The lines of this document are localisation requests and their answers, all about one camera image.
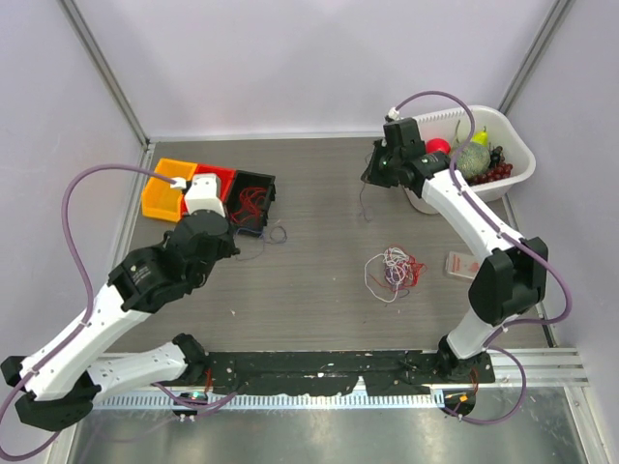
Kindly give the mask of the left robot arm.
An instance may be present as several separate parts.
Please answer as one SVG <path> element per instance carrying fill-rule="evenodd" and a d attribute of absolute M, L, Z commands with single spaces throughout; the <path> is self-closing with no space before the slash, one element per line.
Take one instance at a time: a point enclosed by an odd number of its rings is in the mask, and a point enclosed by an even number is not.
<path fill-rule="evenodd" d="M 38 353 L 2 362 L 5 380 L 22 392 L 15 402 L 20 421 L 58 432 L 111 396 L 160 382 L 198 384 L 208 357 L 189 334 L 125 358 L 100 356 L 165 305 L 201 287 L 217 261 L 238 252 L 227 218 L 208 210 L 182 218 L 159 244 L 131 251 L 110 272 L 91 313 L 80 314 Z"/>

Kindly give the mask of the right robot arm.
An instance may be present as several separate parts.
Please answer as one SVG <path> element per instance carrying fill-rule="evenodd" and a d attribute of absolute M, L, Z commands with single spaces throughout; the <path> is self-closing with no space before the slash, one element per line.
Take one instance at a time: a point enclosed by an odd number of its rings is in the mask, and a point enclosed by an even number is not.
<path fill-rule="evenodd" d="M 387 122 L 383 131 L 373 143 L 363 182 L 411 191 L 449 222 L 480 263 L 466 314 L 438 344 L 436 369 L 456 382 L 493 335 L 544 298 L 548 249 L 543 240 L 525 239 L 502 222 L 460 172 L 450 169 L 448 155 L 427 153 L 415 119 Z"/>

